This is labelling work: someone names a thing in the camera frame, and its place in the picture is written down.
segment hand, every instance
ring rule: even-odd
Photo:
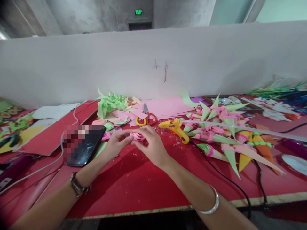
[[[111,138],[108,141],[108,144],[106,145],[100,156],[107,157],[108,161],[114,159],[123,149],[123,147],[130,144],[133,140],[133,137],[129,136],[131,131],[131,129],[125,129],[123,131],[112,134]]]
[[[162,169],[169,163],[171,157],[166,152],[161,137],[151,126],[142,126],[139,129],[132,130],[132,132],[140,133],[146,138],[148,141],[147,147],[138,141],[133,141],[133,144],[135,144],[136,147],[141,150],[154,165]]]

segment glue gun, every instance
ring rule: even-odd
[[[171,131],[176,133],[181,138],[182,143],[187,144],[187,143],[189,143],[190,139],[185,134],[185,132],[182,131],[180,126],[181,126],[181,122],[177,118],[174,121],[168,120],[168,121],[165,121],[165,122],[162,122],[162,123],[159,124],[160,128],[168,128],[168,129],[170,129]]]

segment exit sign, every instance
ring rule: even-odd
[[[139,10],[134,10],[134,15],[142,15],[143,14],[143,10],[139,9]]]

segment silver bangle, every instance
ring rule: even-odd
[[[216,201],[215,201],[215,205],[213,206],[213,208],[210,209],[209,211],[199,211],[199,210],[197,210],[195,207],[193,207],[193,208],[195,209],[195,211],[197,211],[197,212],[199,212],[199,213],[201,213],[201,214],[204,214],[204,215],[210,215],[210,214],[214,213],[214,212],[217,210],[218,205],[219,205],[218,193],[217,193],[217,191],[215,190],[215,188],[213,188],[211,185],[210,185],[210,187],[213,189],[213,191],[215,192],[215,196],[216,196]]]

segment scissors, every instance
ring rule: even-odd
[[[139,117],[136,118],[135,122],[136,122],[139,126],[144,126],[144,125],[146,125],[146,123],[147,123],[148,125],[152,126],[152,125],[154,125],[154,124],[157,123],[158,120],[157,120],[156,115],[154,115],[154,114],[148,112],[148,108],[147,108],[147,105],[146,105],[146,104],[144,104],[144,111],[143,111],[143,113],[147,114],[148,116],[146,117],[146,119],[144,119],[144,123],[143,123],[143,124],[140,124],[140,123],[138,122]],[[152,115],[152,116],[155,118],[155,121],[153,121],[152,123],[149,123],[149,117],[150,117],[150,115]]]

